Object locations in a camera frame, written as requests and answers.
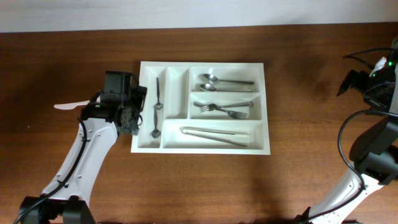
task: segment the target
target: small spoon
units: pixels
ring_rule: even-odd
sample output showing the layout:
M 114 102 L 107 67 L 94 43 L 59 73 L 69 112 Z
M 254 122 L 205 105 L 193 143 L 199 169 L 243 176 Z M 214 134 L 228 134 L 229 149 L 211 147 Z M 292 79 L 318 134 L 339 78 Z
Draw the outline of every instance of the small spoon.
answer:
M 241 93 L 252 93 L 253 90 L 218 90 L 212 84 L 206 83 L 200 85 L 201 91 L 229 91 L 229 92 L 241 92 Z
M 159 101 L 160 91 L 159 91 L 159 78 L 156 78 L 156 95 L 157 95 L 157 103 L 155 104 L 155 108 L 160 110 L 163 108 L 163 104 Z
M 245 82 L 245 81 L 235 81 L 235 80 L 220 80 L 215 75 L 212 74 L 202 74 L 202 81 L 205 83 L 210 83 L 213 85 L 217 85 L 219 82 L 231 82 L 231 83 L 240 83 L 246 85 L 254 85 L 254 82 Z
M 154 124 L 155 124 L 155 129 L 150 133 L 152 138 L 158 138 L 161 134 L 161 132 L 157 129 L 157 110 L 154 109 Z

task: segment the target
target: fork tines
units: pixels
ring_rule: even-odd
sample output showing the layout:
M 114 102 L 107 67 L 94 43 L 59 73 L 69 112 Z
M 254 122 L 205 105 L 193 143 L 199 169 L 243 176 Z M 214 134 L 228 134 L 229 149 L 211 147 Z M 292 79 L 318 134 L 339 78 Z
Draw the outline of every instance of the fork tines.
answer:
M 199 110 L 200 110 L 201 113 L 209 112 L 210 111 L 210 107 L 209 106 L 201 106 L 199 108 Z
M 249 117 L 249 115 L 247 113 L 238 113 L 238 118 L 239 119 L 246 119 L 248 117 Z

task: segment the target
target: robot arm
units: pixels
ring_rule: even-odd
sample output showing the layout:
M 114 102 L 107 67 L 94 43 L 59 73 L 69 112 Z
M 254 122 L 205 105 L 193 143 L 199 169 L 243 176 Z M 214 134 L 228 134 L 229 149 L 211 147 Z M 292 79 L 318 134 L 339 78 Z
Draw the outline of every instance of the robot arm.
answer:
M 311 220 L 313 224 L 321 223 L 342 223 L 344 219 L 369 195 L 373 192 L 382 188 L 379 181 L 366 175 L 362 174 L 362 178 L 365 180 L 367 185 L 366 190 L 363 190 L 361 194 L 356 197 L 352 202 L 345 205 L 342 208 L 337 209 L 334 212 L 323 215 L 318 218 Z M 341 205 L 344 201 L 353 197 L 358 190 L 361 188 L 361 181 L 358 176 L 351 170 L 347 169 L 343 178 L 337 184 L 337 186 L 326 196 L 323 201 L 315 205 L 310 209 L 309 216 L 314 216 L 319 213 L 328 211 Z
M 88 140 L 83 155 L 77 168 L 68 180 L 68 187 L 62 188 L 51 196 L 50 199 L 68 200 L 74 196 L 80 200 L 84 200 L 89 205 L 91 190 L 104 158 L 118 138 L 114 122 L 106 122 L 105 119 L 100 118 L 89 118 L 83 122 L 86 126 Z M 60 181 L 66 178 L 83 144 L 82 137 L 83 128 L 80 125 L 77 137 L 67 158 L 51 183 L 44 188 L 42 194 L 47 195 L 58 187 Z
M 137 134 L 147 88 L 126 72 L 106 72 L 104 91 L 82 109 L 80 126 L 67 158 L 40 197 L 26 197 L 14 223 L 42 224 L 63 216 L 65 224 L 95 224 L 91 190 L 119 133 Z
M 370 75 L 366 72 L 350 71 L 338 93 L 338 95 L 344 93 L 349 87 L 355 88 L 363 94 L 364 101 L 372 106 L 373 110 L 369 112 L 374 113 L 376 110 L 380 112 L 375 114 L 384 113 L 385 115 L 390 112 L 393 115 L 384 118 L 360 135 L 351 148 L 349 158 L 353 162 L 350 164 L 361 174 L 364 190 L 357 195 L 363 188 L 363 183 L 357 174 L 348 169 L 338 185 L 324 200 L 297 217 L 298 220 L 307 218 L 306 222 L 299 223 L 340 224 L 366 197 L 398 177 L 396 163 L 398 148 L 392 145 L 398 138 L 397 59 L 397 52 L 391 52 L 389 63 L 375 69 Z

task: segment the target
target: metal utensil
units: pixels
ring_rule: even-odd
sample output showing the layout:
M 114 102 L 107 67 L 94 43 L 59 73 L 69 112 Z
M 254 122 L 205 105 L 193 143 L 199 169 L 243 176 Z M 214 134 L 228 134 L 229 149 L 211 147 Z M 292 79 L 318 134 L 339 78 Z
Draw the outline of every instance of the metal utensil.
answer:
M 154 108 L 154 124 L 155 124 L 155 129 L 150 133 L 150 135 L 153 138 L 158 138 L 162 132 L 157 129 L 157 110 L 155 108 Z
M 193 105 L 197 106 L 197 107 L 208 106 L 210 104 L 211 103 L 204 104 L 204 103 L 200 103 L 200 102 L 197 102 L 197 101 L 193 102 Z M 234 103 L 234 104 L 231 104 L 231 105 L 225 105 L 225 106 L 220 106 L 220 107 L 222 107 L 222 108 L 233 108 L 233 107 L 244 107 L 244 106 L 253 107 L 254 103 L 252 101 L 248 101 L 248 102 Z
M 230 83 L 240 83 L 245 85 L 254 85 L 254 82 L 247 82 L 247 81 L 236 81 L 236 80 L 220 80 L 215 75 L 212 74 L 202 74 L 202 81 L 205 83 L 210 83 L 212 85 L 217 85 L 219 82 L 230 82 Z
M 220 90 L 214 87 L 212 84 L 204 83 L 200 85 L 201 91 L 227 91 L 227 92 L 240 92 L 240 93 L 251 93 L 253 90 Z
M 201 131 L 205 133 L 215 133 L 215 134 L 230 134 L 230 135 L 243 135 L 248 136 L 247 132 L 242 131 L 225 131 L 225 130 L 215 130 L 215 129 L 207 129 L 207 128 L 192 128 L 192 127 L 181 127 L 180 131 L 184 133 L 184 131 Z
M 225 110 L 222 107 L 218 106 L 217 104 L 210 104 L 210 105 L 206 105 L 206 106 L 202 106 L 201 108 L 199 108 L 201 113 L 205 113 L 205 112 L 209 112 L 209 111 L 222 111 L 225 112 L 226 114 L 228 114 L 228 116 L 230 116 L 231 118 L 234 119 L 246 119 L 249 117 L 249 115 L 247 113 L 242 113 L 242 112 L 237 112 L 237 111 L 231 111 L 231 110 Z
M 193 134 L 193 133 L 189 133 L 187 131 L 198 131 L 198 132 L 216 133 L 216 134 L 232 134 L 232 135 L 237 134 L 237 133 L 233 133 L 233 132 L 226 132 L 226 131 L 214 130 L 214 129 L 189 128 L 189 127 L 181 127 L 180 130 L 181 130 L 182 134 L 186 134 L 186 135 L 191 135 L 191 136 L 195 136 L 195 137 L 199 137 L 199 138 L 210 139 L 210 140 L 219 141 L 219 142 L 225 142 L 225 143 L 234 144 L 234 145 L 237 145 L 237 146 L 249 147 L 247 144 L 233 142 L 233 141 L 230 141 L 230 140 L 215 138 L 215 137 L 211 137 L 211 136 L 204 136 L 204 135 L 201 135 L 201 134 Z
M 159 101 L 160 91 L 159 91 L 159 78 L 156 78 L 156 95 L 157 103 L 155 104 L 155 109 L 160 110 L 163 108 L 163 104 Z

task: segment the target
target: white wall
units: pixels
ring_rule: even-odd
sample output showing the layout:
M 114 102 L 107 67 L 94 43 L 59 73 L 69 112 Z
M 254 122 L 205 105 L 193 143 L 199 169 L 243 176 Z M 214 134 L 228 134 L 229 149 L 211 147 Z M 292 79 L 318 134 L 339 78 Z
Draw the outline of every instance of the white wall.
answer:
M 398 21 L 398 0 L 0 0 L 0 32 Z

